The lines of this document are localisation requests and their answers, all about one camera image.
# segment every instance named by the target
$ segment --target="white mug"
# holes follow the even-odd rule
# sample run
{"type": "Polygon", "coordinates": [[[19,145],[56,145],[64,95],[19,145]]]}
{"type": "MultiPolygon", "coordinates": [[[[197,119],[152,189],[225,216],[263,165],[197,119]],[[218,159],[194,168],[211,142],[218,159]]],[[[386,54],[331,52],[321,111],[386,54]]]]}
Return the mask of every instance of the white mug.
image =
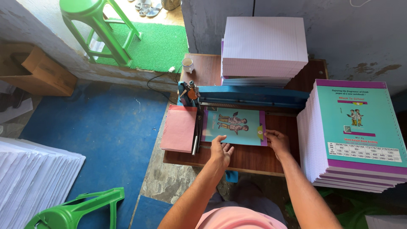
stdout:
{"type": "Polygon", "coordinates": [[[184,69],[184,71],[192,74],[192,71],[194,70],[194,62],[192,61],[192,59],[189,57],[184,58],[182,60],[182,68],[184,69]]]}

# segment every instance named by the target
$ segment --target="green doormat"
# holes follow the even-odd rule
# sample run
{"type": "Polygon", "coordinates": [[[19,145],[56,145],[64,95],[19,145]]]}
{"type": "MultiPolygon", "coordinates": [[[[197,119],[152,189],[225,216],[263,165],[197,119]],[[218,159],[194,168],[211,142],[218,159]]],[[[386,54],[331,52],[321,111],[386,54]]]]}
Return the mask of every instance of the green doormat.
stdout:
{"type": "MultiPolygon", "coordinates": [[[[178,69],[185,53],[188,53],[185,27],[155,23],[133,22],[143,33],[141,41],[134,36],[128,52],[133,59],[130,68],[166,72],[172,66],[178,69]]],[[[113,35],[121,45],[127,39],[130,29],[125,24],[110,24],[113,35]]],[[[103,52],[109,52],[105,46],[103,52]]],[[[118,66],[111,58],[99,57],[98,64],[118,66]]]]}

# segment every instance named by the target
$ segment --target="pink shirt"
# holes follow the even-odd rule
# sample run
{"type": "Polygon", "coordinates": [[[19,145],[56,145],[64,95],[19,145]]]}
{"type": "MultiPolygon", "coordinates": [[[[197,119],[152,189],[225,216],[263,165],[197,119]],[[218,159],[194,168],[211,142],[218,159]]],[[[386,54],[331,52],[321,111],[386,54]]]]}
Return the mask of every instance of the pink shirt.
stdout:
{"type": "Polygon", "coordinates": [[[244,207],[221,207],[202,215],[195,229],[287,229],[280,221],[244,207]]]}

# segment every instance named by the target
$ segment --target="teal notebook cover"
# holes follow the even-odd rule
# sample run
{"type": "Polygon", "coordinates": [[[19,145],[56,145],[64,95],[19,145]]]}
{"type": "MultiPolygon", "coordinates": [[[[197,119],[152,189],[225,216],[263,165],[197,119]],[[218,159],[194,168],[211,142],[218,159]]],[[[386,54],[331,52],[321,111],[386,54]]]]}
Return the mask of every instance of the teal notebook cover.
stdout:
{"type": "Polygon", "coordinates": [[[203,121],[202,141],[227,135],[222,142],[267,146],[264,111],[206,107],[203,121]]]}
{"type": "Polygon", "coordinates": [[[384,82],[317,80],[328,159],[407,167],[384,82]]]}

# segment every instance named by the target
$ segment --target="cardboard box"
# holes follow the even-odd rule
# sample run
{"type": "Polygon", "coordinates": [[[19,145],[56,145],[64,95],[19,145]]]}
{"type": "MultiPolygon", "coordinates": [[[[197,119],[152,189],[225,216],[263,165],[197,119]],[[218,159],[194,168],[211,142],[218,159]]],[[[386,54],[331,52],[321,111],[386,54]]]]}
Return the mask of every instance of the cardboard box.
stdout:
{"type": "Polygon", "coordinates": [[[33,95],[71,96],[76,76],[35,45],[0,45],[0,80],[33,95]]]}

